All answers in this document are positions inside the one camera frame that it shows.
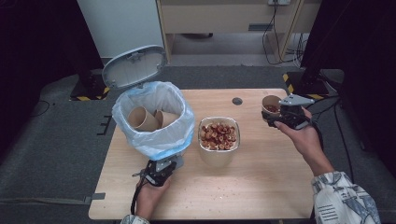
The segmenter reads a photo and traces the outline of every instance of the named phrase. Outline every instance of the white bowl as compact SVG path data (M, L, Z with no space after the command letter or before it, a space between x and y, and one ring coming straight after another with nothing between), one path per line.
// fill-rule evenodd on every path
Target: white bowl
M203 145L203 140L201 140L201 130L203 127L207 127L210 124L219 124L223 123L225 125L229 125L234 127L235 134L235 142L233 142L233 146L230 149L210 149L209 147L205 147ZM223 167L228 165L233 160L233 154L239 148L240 145L240 133L239 126L234 119L225 118L225 117L210 117L201 120L198 128L198 142L200 145L200 155L201 159L208 165L214 167Z

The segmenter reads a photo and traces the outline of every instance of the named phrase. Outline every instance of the brown paper cup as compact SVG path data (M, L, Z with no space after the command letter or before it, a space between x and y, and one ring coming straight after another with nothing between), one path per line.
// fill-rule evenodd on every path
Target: brown paper cup
M160 122L160 128L164 128L177 120L180 115L164 112L161 110L155 111L155 118Z
M139 106L128 116L131 126L140 132L154 132L160 127L160 122L152 116L145 107Z
M267 95L262 99L262 112L267 117L279 117L280 116L280 101L281 99L275 95Z

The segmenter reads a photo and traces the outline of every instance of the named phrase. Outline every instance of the patterned sleeve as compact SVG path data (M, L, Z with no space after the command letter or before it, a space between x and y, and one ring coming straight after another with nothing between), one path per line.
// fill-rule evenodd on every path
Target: patterned sleeve
M312 188L318 224L381 224L374 199L344 172L316 176Z
M142 217L127 215L122 219L120 224L149 224L149 222Z

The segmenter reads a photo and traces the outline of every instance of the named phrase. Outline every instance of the trash can lid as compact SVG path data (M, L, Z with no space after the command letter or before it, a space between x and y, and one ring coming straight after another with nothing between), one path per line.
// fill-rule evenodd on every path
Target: trash can lid
M126 51L110 60L102 78L112 90L138 85L161 73L166 65L165 50L161 46L145 46Z

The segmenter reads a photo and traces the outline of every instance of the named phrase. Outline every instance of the wire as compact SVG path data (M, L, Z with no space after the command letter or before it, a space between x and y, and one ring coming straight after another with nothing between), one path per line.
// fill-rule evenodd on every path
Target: wire
M353 175L353 169L352 169L352 162L351 162L351 159L350 159L350 156L349 156L349 151L348 151L348 149L347 149L346 139L345 139L345 137L344 137L343 131L342 131L342 129L341 129L340 122L339 122L338 117L337 117L337 109L336 109L336 106L334 107L334 116L335 116L335 121L337 122L338 131L340 131L341 138L342 138L342 140L343 140L344 149L345 149L345 151L346 151L346 158L347 158L347 162L348 162L348 165L349 165L349 171L350 171L350 179L352 180L352 183L355 183L355 180L354 180L355 177L354 177L354 175Z
M275 6L274 6L274 14L273 14L273 17L271 18L269 25L265 28L264 34L262 35L262 48L264 49L265 58L267 59L267 62L268 62L269 64L271 64L271 65L278 65L278 64L282 64L282 63L290 63L290 62L292 62L292 60L283 61L283 60L280 58L279 41L278 41L278 38L277 38L277 33L276 33L276 28L275 28L275 16L276 16L276 12L277 12L277 1L275 0L274 3L275 3ZM268 32L268 28L269 28L271 25L273 25L273 27L274 27L274 32L275 32L275 35L276 35L277 51L278 51L279 59L280 59L280 61L281 61L281 62L279 62L279 63L271 63L271 62L270 62L270 60L268 59L267 50L266 50L265 45L264 45L264 37L266 36L266 34L267 34L267 32Z
M140 172L139 185L136 187L136 190L134 191L134 197L132 198L131 215L134 215L134 208L136 206L137 196L139 195L140 190L143 188L143 186L145 186L148 183L148 182L145 183L145 179L146 179L146 176L148 175L149 165L150 165L150 163L148 162L148 164L146 165L146 168Z
M322 98L322 99L316 100L315 103L312 104L312 105L315 105L316 103L319 103L319 102L321 102L321 101L324 101L324 100L327 100L327 99L331 99L331 98L336 98L336 97L339 97L339 95L327 96L326 98Z
M320 75L320 77L323 79L323 81L324 81L333 91L338 92L337 88L335 88L332 84L330 84L331 79L328 78L328 77L326 76L326 74L324 74L323 69L320 69L319 75Z
M32 115L32 116L30 116L30 117L38 117L38 116L41 116L41 115L43 115L43 114L45 114L49 109L50 109L50 103L49 102L47 102L47 101L44 101L44 100L40 100L40 101L38 101L39 103L41 102L41 103L46 103L47 104L47 108L43 111L43 112L41 112L41 113L39 113L39 114L36 114L36 115Z
M325 99L332 98L332 97L339 97L339 96L338 96L338 95L336 95L336 96L330 96L330 97L328 97L328 98L320 99L320 100L318 100L318 102L319 102L319 101L322 101L322 100L325 100ZM350 171L350 179L351 179L352 183L354 183L354 182L355 182L355 179L354 179L354 175L353 175L352 162L351 162L351 159L350 159L350 156L349 156L349 150L347 149L346 139L345 139L345 137L344 137L344 133L343 133L343 131L342 131L342 129L341 129L340 121L339 121L338 116L337 116L337 110L336 110L336 108L337 108L337 105L338 105L338 103L339 103L340 101L341 101L341 98L337 99L333 104L331 104L331 105L328 106L327 108L323 109L322 111L320 111L320 112L318 112L318 113L313 113L312 116L315 116L315 115L318 114L318 117L316 118L316 122L318 122L318 120L320 119L320 116L321 116L324 112L329 111L331 108L333 108L333 113L334 113L334 117L335 117L335 122L336 122L336 124L337 124L338 131L339 131L340 134L341 134L341 139L342 139L342 141L343 141L344 150L345 150L345 152L346 152L347 163L348 163L349 171Z
M296 67L298 67L300 69L303 69L301 67L301 61L304 56L304 49L305 49L304 43L306 43L307 41L308 41L308 39L303 41L303 34L300 34L297 49L294 51L293 63Z

